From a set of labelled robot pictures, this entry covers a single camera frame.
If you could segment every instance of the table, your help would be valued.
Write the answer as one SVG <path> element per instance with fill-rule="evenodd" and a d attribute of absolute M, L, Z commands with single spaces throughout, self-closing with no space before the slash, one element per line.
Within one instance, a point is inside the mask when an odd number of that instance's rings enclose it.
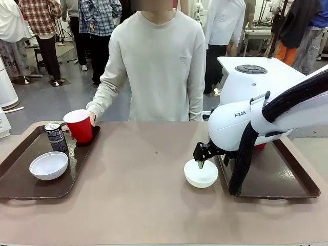
<path fill-rule="evenodd" d="M 33 124 L 21 140 L 36 126 Z M 75 187 L 58 200 L 0 201 L 0 240 L 31 245 L 283 244 L 328 241 L 328 186 L 287 139 L 321 189 L 317 199 L 242 199 L 223 177 L 190 186 L 183 167 L 206 122 L 105 122 Z M 17 145 L 9 138 L 4 158 Z"/>
<path fill-rule="evenodd" d="M 245 30 L 245 50 L 243 56 L 246 56 L 248 42 L 250 39 L 269 39 L 271 38 L 271 30 Z"/>

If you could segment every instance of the white ceramic bowl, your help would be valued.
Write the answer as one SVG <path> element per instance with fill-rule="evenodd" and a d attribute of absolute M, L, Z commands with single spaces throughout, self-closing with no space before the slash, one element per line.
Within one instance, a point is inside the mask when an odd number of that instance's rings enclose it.
<path fill-rule="evenodd" d="M 52 180 L 60 177 L 67 168 L 68 157 L 62 152 L 49 152 L 39 156 L 30 165 L 30 172 L 38 179 Z"/>
<path fill-rule="evenodd" d="M 209 160 L 205 161 L 203 169 L 194 159 L 188 161 L 184 166 L 184 175 L 187 181 L 194 187 L 207 188 L 211 186 L 219 176 L 217 167 Z"/>

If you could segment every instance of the person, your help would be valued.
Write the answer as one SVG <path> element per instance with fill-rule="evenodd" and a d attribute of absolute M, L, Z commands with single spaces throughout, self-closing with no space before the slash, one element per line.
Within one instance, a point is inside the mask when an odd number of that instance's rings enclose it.
<path fill-rule="evenodd" d="M 24 40 L 32 37 L 14 0 L 0 0 L 0 54 L 13 80 L 31 74 Z"/>
<path fill-rule="evenodd" d="M 177 9 L 179 2 L 180 2 L 182 13 L 188 15 L 189 14 L 188 0 L 173 0 L 173 8 Z"/>
<path fill-rule="evenodd" d="M 137 11 L 113 32 L 101 84 L 88 103 L 99 119 L 127 79 L 131 121 L 202 121 L 205 37 L 172 0 L 134 0 Z"/>
<path fill-rule="evenodd" d="M 210 94 L 220 83 L 223 72 L 217 58 L 225 56 L 231 41 L 238 47 L 245 14 L 243 0 L 211 0 L 205 25 L 207 46 L 204 94 Z"/>
<path fill-rule="evenodd" d="M 60 4 L 56 0 L 20 0 L 19 6 L 35 34 L 48 73 L 59 86 L 59 83 L 65 82 L 61 78 L 55 43 L 54 19 L 61 17 Z"/>
<path fill-rule="evenodd" d="M 122 5 L 122 15 L 120 18 L 120 23 L 123 23 L 126 19 L 128 19 L 132 14 L 131 9 L 131 0 L 119 0 Z"/>
<path fill-rule="evenodd" d="M 280 44 L 276 58 L 291 66 L 295 61 L 297 48 L 310 24 L 311 18 L 321 11 L 319 0 L 294 0 L 280 29 Z"/>
<path fill-rule="evenodd" d="M 248 27 L 250 29 L 253 29 L 256 0 L 244 0 L 244 1 L 246 4 L 246 9 L 245 9 L 243 29 L 245 30 L 247 23 L 248 23 Z"/>
<path fill-rule="evenodd" d="M 109 58 L 108 43 L 114 31 L 114 19 L 119 18 L 122 6 L 119 0 L 80 0 L 79 31 L 91 35 L 90 55 L 92 81 L 100 84 Z"/>
<path fill-rule="evenodd" d="M 322 10 L 311 19 L 292 67 L 309 75 L 319 54 L 324 29 L 328 27 L 328 0 L 321 0 Z"/>
<path fill-rule="evenodd" d="M 61 18 L 66 20 L 67 12 L 70 18 L 71 31 L 74 36 L 76 43 L 76 53 L 78 63 L 81 65 L 82 71 L 87 71 L 87 60 L 86 60 L 86 50 L 88 43 L 88 35 L 79 32 L 79 20 L 78 20 L 78 0 L 60 0 L 61 5 Z"/>

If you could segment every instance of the orange pants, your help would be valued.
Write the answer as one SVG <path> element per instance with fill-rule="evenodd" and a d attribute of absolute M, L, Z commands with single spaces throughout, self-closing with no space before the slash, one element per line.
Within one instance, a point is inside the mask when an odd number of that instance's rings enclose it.
<path fill-rule="evenodd" d="M 280 42 L 278 53 L 276 54 L 276 58 L 291 66 L 294 63 L 296 58 L 297 48 L 287 48 Z"/>

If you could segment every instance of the plaid shirt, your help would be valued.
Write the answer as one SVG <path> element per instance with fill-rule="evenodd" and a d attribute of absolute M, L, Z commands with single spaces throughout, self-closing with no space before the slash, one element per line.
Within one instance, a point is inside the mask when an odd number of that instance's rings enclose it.
<path fill-rule="evenodd" d="M 122 14 L 119 0 L 79 0 L 80 33 L 110 36 L 114 31 L 114 18 Z"/>
<path fill-rule="evenodd" d="M 19 0 L 19 6 L 35 35 L 56 33 L 54 19 L 62 14 L 56 0 Z"/>

